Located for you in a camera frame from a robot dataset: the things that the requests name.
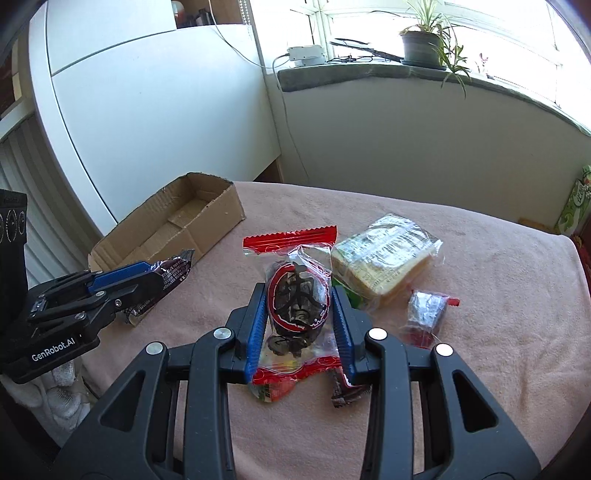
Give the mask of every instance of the plant pot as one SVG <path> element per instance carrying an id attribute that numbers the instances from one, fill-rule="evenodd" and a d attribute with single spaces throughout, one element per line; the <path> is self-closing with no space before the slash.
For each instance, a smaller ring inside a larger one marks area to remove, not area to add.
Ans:
<path id="1" fill-rule="evenodd" d="M 435 33 L 405 32 L 400 35 L 404 44 L 405 65 L 441 69 L 441 60 L 437 48 L 441 46 L 441 38 Z"/>

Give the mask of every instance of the pink tablecloth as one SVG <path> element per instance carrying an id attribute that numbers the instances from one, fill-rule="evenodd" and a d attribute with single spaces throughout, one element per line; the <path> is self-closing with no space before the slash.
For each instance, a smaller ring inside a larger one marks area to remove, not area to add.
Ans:
<path id="1" fill-rule="evenodd" d="M 247 304 L 262 277 L 242 254 L 244 236 L 334 224 L 347 236 L 395 212 L 444 242 L 444 265 L 418 285 L 462 300 L 460 307 L 448 309 L 441 339 L 492 391 L 542 465 L 562 447 L 591 401 L 591 301 L 566 237 L 452 207 L 290 185 L 236 186 L 246 220 L 138 327 L 111 324 L 101 332 L 100 346 L 83 357 L 100 390 L 147 343 L 194 342 Z M 375 324 L 395 332 L 404 318 L 404 305 L 395 304 Z M 274 404 L 262 404 L 246 387 L 231 385 L 239 478 L 358 479 L 369 399 L 335 409 L 331 393 L 326 374 L 299 383 Z"/>

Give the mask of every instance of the cardboard box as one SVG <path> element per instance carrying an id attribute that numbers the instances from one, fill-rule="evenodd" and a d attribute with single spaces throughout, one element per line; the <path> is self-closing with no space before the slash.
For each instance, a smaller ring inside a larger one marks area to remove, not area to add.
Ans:
<path id="1" fill-rule="evenodd" d="M 154 193 L 98 242 L 91 270 L 109 271 L 138 261 L 166 260 L 194 248 L 199 260 L 245 218 L 234 184 L 187 173 Z"/>

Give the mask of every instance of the potted plant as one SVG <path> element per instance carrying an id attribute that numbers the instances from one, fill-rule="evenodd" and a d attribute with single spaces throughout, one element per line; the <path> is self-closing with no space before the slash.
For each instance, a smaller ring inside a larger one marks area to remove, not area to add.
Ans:
<path id="1" fill-rule="evenodd" d="M 418 23 L 400 32 L 404 44 L 406 65 L 447 70 L 441 86 L 453 75 L 466 96 L 465 80 L 470 81 L 467 57 L 462 56 L 463 45 L 458 45 L 456 33 L 447 17 L 436 11 L 437 0 L 414 0 L 409 5 Z"/>

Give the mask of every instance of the blue gripper pad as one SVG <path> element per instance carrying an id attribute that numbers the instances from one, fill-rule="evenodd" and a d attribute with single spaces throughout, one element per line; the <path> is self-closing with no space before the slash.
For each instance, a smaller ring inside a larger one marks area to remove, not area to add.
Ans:
<path id="1" fill-rule="evenodd" d="M 267 327 L 267 292 L 257 283 L 246 307 L 233 310 L 226 327 L 234 332 L 234 348 L 222 355 L 220 367 L 228 383 L 247 384 L 258 367 L 265 328 Z"/>
<path id="2" fill-rule="evenodd" d="M 104 290 L 117 282 L 146 273 L 151 267 L 152 265 L 147 262 L 137 262 L 118 268 L 117 270 L 102 273 L 97 275 L 94 281 L 88 285 L 88 292 L 92 294 Z"/>
<path id="3" fill-rule="evenodd" d="M 369 383 L 379 369 L 379 361 L 365 350 L 365 334 L 372 328 L 365 312 L 351 307 L 342 286 L 332 289 L 333 330 L 340 363 L 353 385 Z"/>

